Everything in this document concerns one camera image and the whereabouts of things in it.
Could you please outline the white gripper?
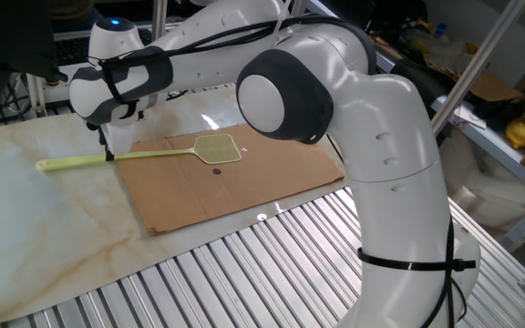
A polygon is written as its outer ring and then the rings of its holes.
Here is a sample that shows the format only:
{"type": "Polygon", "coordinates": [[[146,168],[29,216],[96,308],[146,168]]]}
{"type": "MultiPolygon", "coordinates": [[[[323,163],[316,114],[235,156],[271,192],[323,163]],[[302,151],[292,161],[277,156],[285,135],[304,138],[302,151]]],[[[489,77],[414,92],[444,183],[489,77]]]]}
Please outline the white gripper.
{"type": "Polygon", "coordinates": [[[105,161],[113,161],[114,155],[130,151],[134,137],[133,122],[103,124],[99,130],[99,143],[104,147],[105,161]]]}

